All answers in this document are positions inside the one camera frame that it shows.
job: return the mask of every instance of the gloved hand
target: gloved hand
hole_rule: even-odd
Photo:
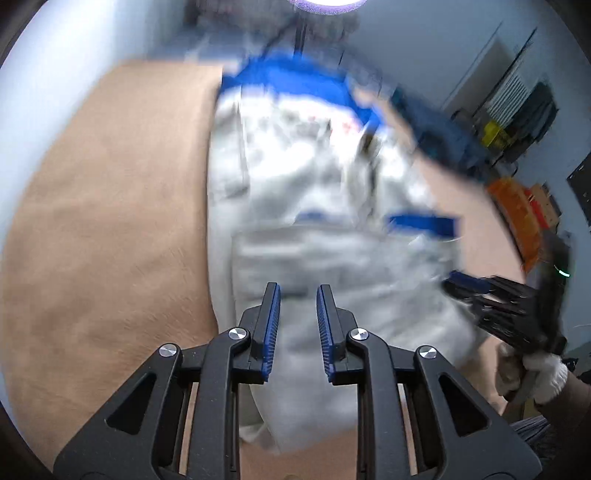
[[[538,352],[521,358],[515,350],[501,343],[497,347],[499,365],[496,370],[495,386],[499,395],[505,396],[519,389],[525,371],[539,372],[530,394],[538,405],[548,403],[557,397],[566,385],[569,370],[558,355]]]

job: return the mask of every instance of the blue fabric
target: blue fabric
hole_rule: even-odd
[[[475,278],[470,275],[466,275],[458,270],[454,270],[449,274],[449,280],[457,285],[458,287],[465,288],[466,290],[473,291],[475,293],[487,294],[491,291],[491,285],[485,278]]]
[[[406,95],[401,88],[396,89],[390,103],[411,126],[426,155],[452,170],[484,180],[479,167],[491,154],[478,139],[447,115]]]
[[[344,77],[323,72],[300,56],[252,59],[236,76],[224,75],[220,95],[244,85],[263,86],[275,93],[306,95],[351,108],[363,125],[377,128],[381,118],[371,108],[361,108],[349,91]]]
[[[400,228],[412,228],[434,233],[444,239],[456,237],[456,221],[453,218],[433,215],[392,215],[387,221],[390,231]]]

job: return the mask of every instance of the white wall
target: white wall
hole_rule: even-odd
[[[560,230],[574,240],[574,269],[563,319],[569,349],[591,340],[591,234],[567,177],[591,151],[591,65],[570,31],[545,3],[527,12],[540,35],[532,46],[552,86],[560,109],[553,126],[539,144],[519,161],[517,179],[526,186],[547,182],[563,214]]]
[[[441,107],[499,25],[484,8],[483,0],[368,0],[348,43]]]
[[[368,0],[349,42],[387,75],[434,106],[461,82],[500,25],[498,37],[517,53],[535,27],[531,73],[547,79],[560,111],[550,132],[519,162],[526,185],[548,182],[576,242],[576,268],[563,319],[569,347],[591,340],[587,297],[591,235],[567,176],[591,151],[591,66],[560,17],[543,0]]]
[[[172,37],[184,4],[49,0],[31,20],[0,69],[0,251],[22,191],[92,86]]]

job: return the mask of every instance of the dark clothing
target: dark clothing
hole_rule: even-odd
[[[484,181],[482,170],[491,153],[473,134],[400,87],[390,103],[413,129],[418,147],[426,155],[444,167]]]
[[[544,417],[513,424],[540,457],[537,480],[591,478],[591,386],[569,373],[560,395],[537,408]]]

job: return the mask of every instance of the beige tablecloth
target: beige tablecloth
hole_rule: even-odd
[[[220,74],[193,64],[117,68],[22,200],[2,260],[0,362],[18,426],[48,466],[160,344],[188,348],[217,332],[207,286],[206,160]],[[388,118],[405,128],[392,112]],[[420,155],[417,163],[438,210],[462,219],[466,271],[521,280],[483,188]],[[467,372],[502,409],[494,343]],[[242,476],[353,479],[355,456],[353,432],[280,457],[243,445]]]

